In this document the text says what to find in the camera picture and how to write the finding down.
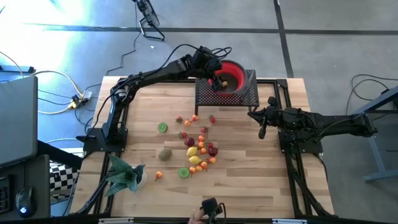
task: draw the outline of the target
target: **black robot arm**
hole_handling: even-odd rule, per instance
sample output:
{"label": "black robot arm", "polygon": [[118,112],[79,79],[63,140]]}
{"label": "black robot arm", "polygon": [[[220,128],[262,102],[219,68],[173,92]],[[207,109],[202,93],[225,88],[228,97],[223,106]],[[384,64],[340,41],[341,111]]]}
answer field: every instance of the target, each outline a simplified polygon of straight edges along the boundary
{"label": "black robot arm", "polygon": [[104,142],[120,142],[122,136],[118,124],[125,123],[126,116],[124,116],[124,121],[121,121],[120,117],[122,113],[126,114],[126,108],[140,88],[165,80],[185,80],[188,77],[196,77],[213,80],[211,87],[216,91],[221,88],[222,81],[215,75],[215,71],[221,69],[220,58],[215,56],[210,49],[201,46],[194,56],[186,55],[170,62],[166,67],[121,78],[111,89],[111,109],[107,122],[101,128]]}
{"label": "black robot arm", "polygon": [[261,128],[259,138],[264,139],[266,127],[273,126],[290,133],[296,133],[296,141],[318,141],[324,136],[337,134],[352,134],[354,136],[370,137],[377,133],[371,119],[366,114],[349,116],[324,116],[319,113],[302,111],[300,108],[278,109],[276,99],[270,97],[266,109],[249,112]]}

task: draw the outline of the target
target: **keyboard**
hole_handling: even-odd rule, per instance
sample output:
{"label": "keyboard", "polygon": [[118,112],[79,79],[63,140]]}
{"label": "keyboard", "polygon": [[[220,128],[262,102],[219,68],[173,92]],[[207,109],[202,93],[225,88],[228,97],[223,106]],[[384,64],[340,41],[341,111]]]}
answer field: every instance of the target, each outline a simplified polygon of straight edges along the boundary
{"label": "keyboard", "polygon": [[0,215],[11,210],[10,179],[8,176],[0,177]]}

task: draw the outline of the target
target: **computer monitor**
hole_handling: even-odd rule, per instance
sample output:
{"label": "computer monitor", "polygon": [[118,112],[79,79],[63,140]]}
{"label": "computer monitor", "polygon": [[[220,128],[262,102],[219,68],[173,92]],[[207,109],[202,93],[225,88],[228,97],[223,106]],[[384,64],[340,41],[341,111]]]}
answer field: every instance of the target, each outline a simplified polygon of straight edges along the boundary
{"label": "computer monitor", "polygon": [[0,83],[0,167],[37,154],[37,77]]}

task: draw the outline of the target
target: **computer mouse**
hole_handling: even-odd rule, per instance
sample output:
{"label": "computer mouse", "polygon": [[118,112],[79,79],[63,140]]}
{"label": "computer mouse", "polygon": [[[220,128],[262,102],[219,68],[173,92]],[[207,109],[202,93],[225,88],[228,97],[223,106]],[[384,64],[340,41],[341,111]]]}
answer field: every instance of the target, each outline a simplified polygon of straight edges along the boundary
{"label": "computer mouse", "polygon": [[36,212],[36,201],[34,200],[32,187],[24,187],[18,190],[15,196],[15,204],[18,214],[22,218],[31,217]]}

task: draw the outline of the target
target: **kiwi slice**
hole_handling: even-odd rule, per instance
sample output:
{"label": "kiwi slice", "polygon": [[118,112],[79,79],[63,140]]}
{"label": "kiwi slice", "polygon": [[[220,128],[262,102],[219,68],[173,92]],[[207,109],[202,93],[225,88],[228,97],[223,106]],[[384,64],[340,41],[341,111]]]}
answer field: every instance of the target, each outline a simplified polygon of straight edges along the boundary
{"label": "kiwi slice", "polygon": [[165,122],[160,123],[157,128],[160,132],[164,133],[167,130],[167,124]]}
{"label": "kiwi slice", "polygon": [[185,167],[180,168],[178,170],[178,174],[182,178],[187,178],[189,176],[189,170],[187,168],[185,168]]}

